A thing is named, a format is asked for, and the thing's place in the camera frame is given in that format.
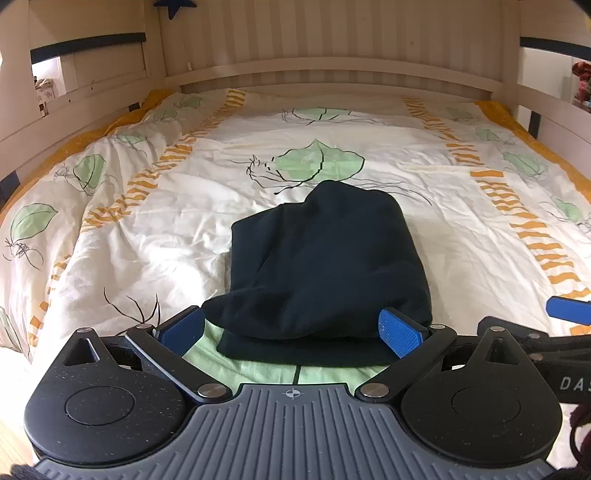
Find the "wooden slat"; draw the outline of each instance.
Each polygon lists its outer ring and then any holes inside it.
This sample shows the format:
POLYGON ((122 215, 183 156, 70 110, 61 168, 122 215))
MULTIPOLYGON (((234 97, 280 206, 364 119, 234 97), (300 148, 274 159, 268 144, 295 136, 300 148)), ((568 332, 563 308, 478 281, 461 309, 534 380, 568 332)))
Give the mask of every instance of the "wooden slat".
POLYGON ((448 95, 440 92, 429 92, 391 85, 366 85, 361 83, 285 83, 283 85, 261 85, 246 87, 248 92, 266 93, 269 95, 301 96, 318 95, 326 92, 334 93, 367 93, 380 96, 419 97, 432 102, 466 102, 469 97, 448 95))
POLYGON ((164 81, 166 86, 186 85, 223 77, 247 73, 289 72, 293 70, 355 70, 357 72, 401 73, 423 78, 459 83, 487 92, 496 92, 502 83, 484 77, 463 72, 447 70, 441 67, 422 65, 395 60, 360 59, 351 57, 306 57, 295 59, 255 60, 234 65, 222 65, 203 70, 195 70, 172 77, 164 81))
POLYGON ((517 108, 517 79, 519 71, 519 2, 501 0, 503 16, 503 84, 499 92, 493 94, 512 111, 517 108))
POLYGON ((547 93, 517 86, 517 104, 538 112, 591 144, 591 115, 547 93))

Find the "round black disc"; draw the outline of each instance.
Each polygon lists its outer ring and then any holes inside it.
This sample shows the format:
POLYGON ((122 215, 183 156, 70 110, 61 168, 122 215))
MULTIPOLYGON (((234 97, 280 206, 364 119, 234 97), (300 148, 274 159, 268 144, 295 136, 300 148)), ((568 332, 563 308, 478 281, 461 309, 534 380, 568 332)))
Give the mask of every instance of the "round black disc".
POLYGON ((469 465, 500 467, 545 457, 561 423, 548 386, 512 375, 513 365, 481 367, 441 372, 413 385, 401 403, 412 432, 469 465))

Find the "green leaf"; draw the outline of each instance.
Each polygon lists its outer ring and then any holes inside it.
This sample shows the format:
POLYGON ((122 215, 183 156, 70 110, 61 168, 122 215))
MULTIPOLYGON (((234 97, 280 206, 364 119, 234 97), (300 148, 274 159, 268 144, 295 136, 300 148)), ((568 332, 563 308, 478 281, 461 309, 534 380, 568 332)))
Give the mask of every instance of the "green leaf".
POLYGON ((147 138, 144 137, 142 134, 117 135, 117 139, 128 145, 135 145, 136 143, 140 143, 147 140, 147 138))
POLYGON ((84 157, 74 167, 74 175, 80 181, 80 186, 84 191, 94 190, 98 187, 105 163, 102 155, 95 154, 84 157))
POLYGON ((53 216, 57 213, 51 205, 32 203, 21 208, 10 227, 12 243, 32 238, 47 228, 53 216))
POLYGON ((176 118, 177 112, 171 108, 166 108, 162 110, 156 110, 154 112, 153 120, 155 122, 165 122, 166 120, 172 120, 176 118))
POLYGON ((542 173, 540 164, 533 158, 526 155, 515 155, 511 152, 503 152, 505 161, 511 163, 518 171, 529 176, 536 176, 542 173))
POLYGON ((560 199, 554 199, 556 208, 560 210, 564 216, 571 222, 580 223, 583 221, 583 212, 574 204, 564 202, 560 199))
POLYGON ((363 168, 365 159, 355 152, 330 148, 314 140, 305 148, 288 150, 274 158, 275 168, 286 180, 346 180, 363 168))
POLYGON ((183 98, 180 106, 183 108, 198 108, 201 105, 202 98, 197 95, 191 95, 188 98, 183 98))
POLYGON ((458 108, 454 108, 452 106, 447 106, 446 110, 452 116, 454 120, 474 120, 474 116, 471 113, 468 113, 464 110, 460 110, 458 108))
POLYGON ((14 330, 12 323, 10 323, 10 320, 8 319, 6 310, 4 310, 2 307, 0 307, 0 328, 3 328, 3 330, 6 331, 8 340, 10 340, 10 343, 12 344, 9 345, 9 348, 22 353, 21 342, 18 339, 18 335, 14 330))
POLYGON ((339 115, 349 115, 350 110, 343 110, 340 108, 299 108, 293 110, 293 114, 304 120, 314 121, 329 121, 333 120, 339 115))
POLYGON ((483 129, 479 127, 476 129, 476 135, 480 138, 483 142, 500 142, 501 138, 494 133, 490 128, 483 129))

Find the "metal bolt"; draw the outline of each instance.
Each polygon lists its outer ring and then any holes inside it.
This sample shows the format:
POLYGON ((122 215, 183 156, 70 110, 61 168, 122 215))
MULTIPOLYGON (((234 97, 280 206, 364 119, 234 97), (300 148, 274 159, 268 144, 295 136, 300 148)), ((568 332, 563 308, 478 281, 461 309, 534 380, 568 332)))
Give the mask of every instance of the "metal bolt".
POLYGON ((206 383, 197 389, 197 393, 203 398, 219 398, 227 392, 226 387, 219 383, 206 383))
POLYGON ((383 383, 366 383, 361 387, 361 393, 368 398, 383 398, 390 393, 390 389, 383 383))

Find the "black fabric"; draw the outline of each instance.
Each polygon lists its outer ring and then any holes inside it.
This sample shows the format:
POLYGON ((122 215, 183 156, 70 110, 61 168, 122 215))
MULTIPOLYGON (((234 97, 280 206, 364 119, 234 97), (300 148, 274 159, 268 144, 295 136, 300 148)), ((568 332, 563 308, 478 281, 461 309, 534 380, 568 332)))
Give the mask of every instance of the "black fabric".
POLYGON ((402 210, 387 193, 324 181, 303 203, 232 225, 230 292, 203 310, 225 329, 217 351, 230 358, 362 367, 396 358, 378 337, 387 306, 431 322, 402 210))
POLYGON ((0 480, 49 480, 28 465, 13 465, 10 473, 10 475, 0 475, 0 480))

